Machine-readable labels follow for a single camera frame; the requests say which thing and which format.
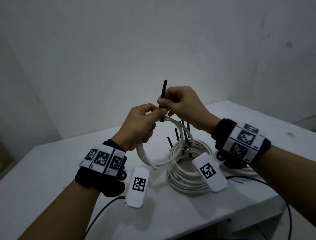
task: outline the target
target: person's left hand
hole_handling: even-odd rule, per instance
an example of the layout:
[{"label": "person's left hand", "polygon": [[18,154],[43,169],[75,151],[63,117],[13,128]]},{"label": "person's left hand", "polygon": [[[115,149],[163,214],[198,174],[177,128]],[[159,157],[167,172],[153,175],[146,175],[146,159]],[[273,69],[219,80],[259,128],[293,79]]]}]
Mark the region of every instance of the person's left hand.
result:
[{"label": "person's left hand", "polygon": [[167,114],[167,109],[148,103],[133,107],[120,130],[111,139],[124,151],[134,150],[138,143],[146,143],[153,135],[156,121]]}]

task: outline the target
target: person's right hand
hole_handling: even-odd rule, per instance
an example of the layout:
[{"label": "person's right hand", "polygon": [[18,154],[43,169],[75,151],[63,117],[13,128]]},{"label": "person's right hand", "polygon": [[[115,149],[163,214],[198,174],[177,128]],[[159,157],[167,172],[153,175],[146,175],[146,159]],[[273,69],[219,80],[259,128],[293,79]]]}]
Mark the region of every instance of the person's right hand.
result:
[{"label": "person's right hand", "polygon": [[212,133],[220,119],[211,114],[203,105],[191,87],[170,87],[165,98],[158,98],[157,103],[167,108],[168,116],[176,114],[180,119],[192,124],[196,129]]}]

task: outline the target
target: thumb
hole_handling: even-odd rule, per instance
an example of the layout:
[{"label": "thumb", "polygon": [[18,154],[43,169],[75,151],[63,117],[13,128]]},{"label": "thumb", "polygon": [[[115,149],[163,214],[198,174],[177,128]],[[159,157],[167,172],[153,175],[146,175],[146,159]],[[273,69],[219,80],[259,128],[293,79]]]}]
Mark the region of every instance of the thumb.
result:
[{"label": "thumb", "polygon": [[168,110],[165,108],[159,108],[147,114],[146,117],[150,119],[150,121],[155,122],[156,119],[161,118],[167,114]]},{"label": "thumb", "polygon": [[167,108],[167,109],[169,109],[169,110],[172,110],[172,109],[175,107],[175,105],[176,105],[176,103],[174,103],[173,101],[171,101],[171,100],[169,100],[169,99],[165,99],[165,98],[160,98],[160,99],[158,99],[158,100],[157,100],[157,103],[158,103],[160,106],[162,106],[162,107],[164,107],[164,108]]}]

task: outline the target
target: black fabric strap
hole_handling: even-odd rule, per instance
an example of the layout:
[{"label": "black fabric strap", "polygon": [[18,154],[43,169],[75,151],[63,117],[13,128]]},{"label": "black fabric strap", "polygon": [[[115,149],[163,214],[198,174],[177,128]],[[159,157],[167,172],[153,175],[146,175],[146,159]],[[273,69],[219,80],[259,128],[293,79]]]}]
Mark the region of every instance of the black fabric strap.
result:
[{"label": "black fabric strap", "polygon": [[[225,165],[231,166],[231,168],[239,169],[244,167],[244,161],[240,158],[236,157],[235,155],[223,150],[223,147],[229,138],[230,134],[232,133],[233,129],[237,125],[236,122],[233,120],[230,120],[228,118],[223,118],[217,126],[214,128],[212,132],[212,138],[216,141],[215,148],[219,151],[221,151],[221,154],[224,155],[224,157],[228,161]],[[250,163],[250,165],[259,158],[262,154],[264,154],[266,151],[268,151],[271,147],[271,142],[268,139],[264,139],[260,149],[258,150],[256,156]]]},{"label": "black fabric strap", "polygon": [[[107,145],[121,151],[124,151],[118,144],[111,139],[105,141],[103,145]],[[106,197],[116,197],[122,194],[125,190],[125,184],[116,179],[116,177],[105,175],[93,171],[86,167],[80,167],[75,180],[78,184],[84,187],[95,187],[100,190]]]}]

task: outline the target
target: person's right arm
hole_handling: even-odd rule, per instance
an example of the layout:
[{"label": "person's right arm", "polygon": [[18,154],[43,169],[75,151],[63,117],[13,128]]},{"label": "person's right arm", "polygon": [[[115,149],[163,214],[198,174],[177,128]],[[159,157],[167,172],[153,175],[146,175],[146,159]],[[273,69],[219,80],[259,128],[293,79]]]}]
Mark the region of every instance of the person's right arm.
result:
[{"label": "person's right arm", "polygon": [[[221,119],[211,114],[191,87],[170,87],[157,103],[195,128],[211,134]],[[280,196],[316,226],[316,162],[272,146],[251,167]]]}]

